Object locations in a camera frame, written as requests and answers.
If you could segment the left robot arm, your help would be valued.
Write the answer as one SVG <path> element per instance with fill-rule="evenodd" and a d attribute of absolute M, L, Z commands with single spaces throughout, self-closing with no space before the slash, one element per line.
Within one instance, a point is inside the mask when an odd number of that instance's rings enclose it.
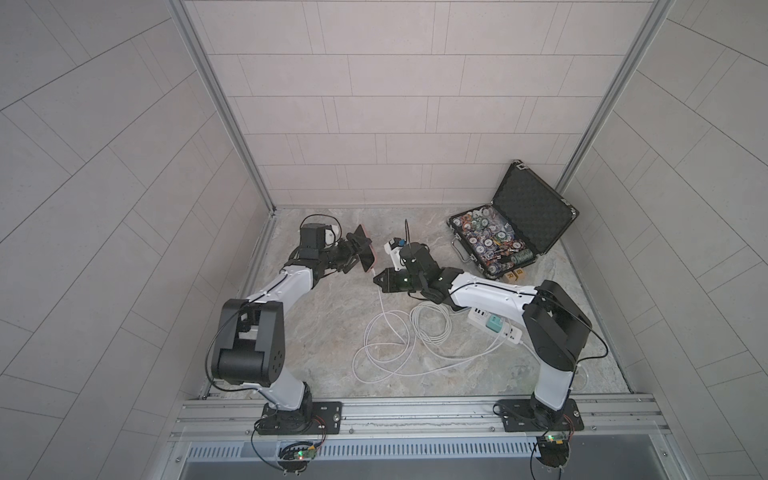
<path fill-rule="evenodd" d="M 261 290 L 223 305 L 203 367 L 211 386 L 228 393 L 256 391 L 277 411 L 303 409 L 310 390 L 284 367 L 284 316 L 322 279 L 356 265 L 367 271 L 374 261 L 363 226 L 345 233 L 339 222 L 303 221 L 298 245 L 277 276 Z"/>

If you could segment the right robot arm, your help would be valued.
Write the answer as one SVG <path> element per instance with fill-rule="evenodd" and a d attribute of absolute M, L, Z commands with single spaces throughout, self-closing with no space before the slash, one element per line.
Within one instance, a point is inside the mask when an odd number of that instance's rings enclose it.
<path fill-rule="evenodd" d="M 565 415 L 581 354 L 594 329 L 589 318 L 556 282 L 515 286 L 441 267 L 422 243 L 395 238 L 385 246 L 393 265 L 374 277 L 384 293 L 415 294 L 452 310 L 479 309 L 511 321 L 531 341 L 539 374 L 530 400 L 530 420 L 541 427 Z"/>

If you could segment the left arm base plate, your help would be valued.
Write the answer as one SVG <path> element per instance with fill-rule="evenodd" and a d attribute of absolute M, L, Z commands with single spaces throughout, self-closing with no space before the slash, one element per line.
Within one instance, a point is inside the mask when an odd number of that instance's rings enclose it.
<path fill-rule="evenodd" d="M 260 436 L 336 435 L 344 404 L 339 401 L 313 402 L 299 410 L 277 410 L 265 405 L 254 430 Z"/>

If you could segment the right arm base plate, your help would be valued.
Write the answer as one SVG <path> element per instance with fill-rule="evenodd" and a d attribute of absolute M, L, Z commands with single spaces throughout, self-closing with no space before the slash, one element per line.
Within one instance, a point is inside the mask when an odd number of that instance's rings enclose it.
<path fill-rule="evenodd" d="M 567 398 L 559 410 L 553 410 L 535 398 L 501 399 L 493 405 L 506 432 L 583 431 L 584 422 L 574 399 Z"/>

